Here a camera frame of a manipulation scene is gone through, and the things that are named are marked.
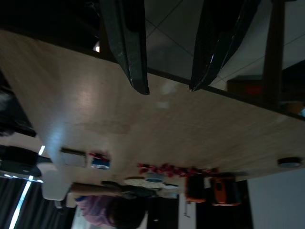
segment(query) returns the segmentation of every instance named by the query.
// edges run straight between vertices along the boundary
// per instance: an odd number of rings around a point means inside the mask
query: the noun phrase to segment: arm
[[[80,196],[111,196],[111,197],[121,197],[122,191],[120,188],[115,187],[104,187],[95,185],[86,185],[73,183],[71,187],[71,193],[73,193],[74,198]]]

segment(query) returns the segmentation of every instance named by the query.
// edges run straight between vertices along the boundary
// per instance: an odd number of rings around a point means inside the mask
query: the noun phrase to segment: fluorescent light
[[[28,193],[28,190],[29,190],[31,184],[32,183],[30,181],[28,181],[27,184],[24,187],[24,190],[22,192],[22,195],[21,195],[21,197],[19,199],[18,205],[17,205],[16,210],[14,212],[13,218],[11,219],[10,228],[9,229],[14,229],[15,228],[15,225],[16,225],[19,213],[20,213],[20,209],[22,207],[23,201],[24,201],[24,199],[25,199],[25,197],[26,197],[26,195]]]
[[[41,154],[43,153],[45,147],[46,147],[46,146],[41,146],[38,155],[41,155]]]

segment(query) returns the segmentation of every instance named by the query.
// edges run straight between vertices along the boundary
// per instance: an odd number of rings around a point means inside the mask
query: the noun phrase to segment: pink shirt
[[[76,204],[80,207],[85,219],[95,225],[109,225],[114,227],[110,223],[107,216],[107,209],[110,203],[117,199],[109,196],[83,196],[76,200]]]

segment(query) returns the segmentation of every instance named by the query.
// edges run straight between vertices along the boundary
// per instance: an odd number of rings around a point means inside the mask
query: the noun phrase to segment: table surface
[[[0,68],[73,182],[122,182],[139,175],[137,163],[219,167],[247,173],[242,180],[285,171],[279,158],[305,157],[302,120],[152,74],[151,94],[141,95],[119,65],[19,34],[0,31]],[[61,147],[109,151],[111,168],[65,166]]]

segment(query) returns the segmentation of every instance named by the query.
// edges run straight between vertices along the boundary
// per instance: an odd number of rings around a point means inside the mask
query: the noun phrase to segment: dark hair
[[[115,227],[117,229],[138,228],[147,209],[147,198],[118,199],[111,212]]]

